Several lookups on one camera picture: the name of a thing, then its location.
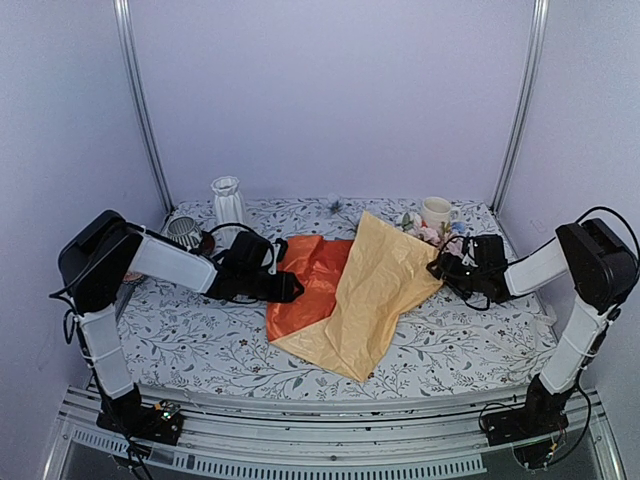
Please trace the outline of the orange paper flower bouquet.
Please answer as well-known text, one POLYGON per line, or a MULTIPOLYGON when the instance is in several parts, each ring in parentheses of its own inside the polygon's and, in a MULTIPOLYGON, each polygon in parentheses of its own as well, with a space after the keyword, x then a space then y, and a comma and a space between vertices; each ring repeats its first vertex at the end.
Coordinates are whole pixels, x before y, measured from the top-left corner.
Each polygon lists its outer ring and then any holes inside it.
POLYGON ((286 199, 260 207, 289 242, 283 267, 305 291, 266 307, 269 344, 363 383, 384 359, 400 317, 443 283, 427 270, 440 235, 414 199, 286 199))

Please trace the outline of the white ribbed ceramic vase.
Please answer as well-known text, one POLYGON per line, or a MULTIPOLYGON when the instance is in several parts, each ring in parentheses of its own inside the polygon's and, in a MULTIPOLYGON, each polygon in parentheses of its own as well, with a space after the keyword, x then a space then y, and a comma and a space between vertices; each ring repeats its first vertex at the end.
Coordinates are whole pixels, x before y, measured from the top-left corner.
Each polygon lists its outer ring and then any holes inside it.
POLYGON ((214 211, 216 226, 222 228, 214 232, 219 246, 228 248, 232 245, 237 234, 242 231, 239 224, 246 225, 246 208, 244 198, 240 192, 240 181, 233 176, 224 176, 211 183, 214 195, 214 211))

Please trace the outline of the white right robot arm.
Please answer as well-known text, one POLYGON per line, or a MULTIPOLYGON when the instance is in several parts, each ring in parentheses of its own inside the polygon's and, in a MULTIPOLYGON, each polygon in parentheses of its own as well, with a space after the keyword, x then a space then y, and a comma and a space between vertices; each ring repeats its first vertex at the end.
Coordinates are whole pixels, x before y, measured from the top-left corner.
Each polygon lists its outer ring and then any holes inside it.
POLYGON ((567 275, 576 293, 570 318, 556 350, 531 381, 517 427, 537 436, 555 420, 598 354, 609 326, 639 281, 639 248, 628 247, 601 219, 559 226, 552 240, 524 258, 506 259, 498 235, 453 237, 460 255, 443 245, 428 272, 461 299, 475 294, 487 305, 529 295, 567 275))

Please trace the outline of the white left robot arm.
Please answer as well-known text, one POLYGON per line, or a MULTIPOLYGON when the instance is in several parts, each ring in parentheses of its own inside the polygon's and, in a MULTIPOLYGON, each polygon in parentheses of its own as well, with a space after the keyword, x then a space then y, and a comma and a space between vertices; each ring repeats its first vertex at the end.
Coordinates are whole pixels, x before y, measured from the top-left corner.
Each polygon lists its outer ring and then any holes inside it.
POLYGON ((116 327, 117 293, 129 273, 164 280, 214 300, 289 304, 305 291, 292 272, 282 271, 288 249, 283 239, 269 241, 250 227, 234 223, 230 248, 213 257, 126 221, 106 210, 60 252, 63 286, 51 298, 75 315, 85 359, 104 394, 114 400, 111 419, 128 434, 148 426, 148 412, 131 397, 136 388, 128 371, 116 327))

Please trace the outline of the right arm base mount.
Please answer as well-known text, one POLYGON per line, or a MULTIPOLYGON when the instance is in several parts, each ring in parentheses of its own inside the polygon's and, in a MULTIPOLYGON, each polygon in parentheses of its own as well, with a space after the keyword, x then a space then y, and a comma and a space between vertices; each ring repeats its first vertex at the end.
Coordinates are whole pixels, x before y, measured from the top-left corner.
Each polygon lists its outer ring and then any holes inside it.
POLYGON ((490 446, 529 440, 516 446, 513 455, 527 470, 548 467, 569 426, 565 413, 571 391, 550 395, 546 391, 527 393, 522 407, 482 413, 479 426, 490 446))

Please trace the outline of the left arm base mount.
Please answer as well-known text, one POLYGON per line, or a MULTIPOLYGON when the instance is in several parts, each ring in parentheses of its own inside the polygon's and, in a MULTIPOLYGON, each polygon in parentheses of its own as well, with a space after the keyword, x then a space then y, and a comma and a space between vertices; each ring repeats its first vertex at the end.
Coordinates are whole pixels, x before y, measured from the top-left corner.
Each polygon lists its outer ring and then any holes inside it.
POLYGON ((98 427, 120 433, 126 438, 171 446, 178 444, 183 423, 179 404, 163 399, 145 406, 137 388, 117 399, 104 397, 96 420, 98 427))

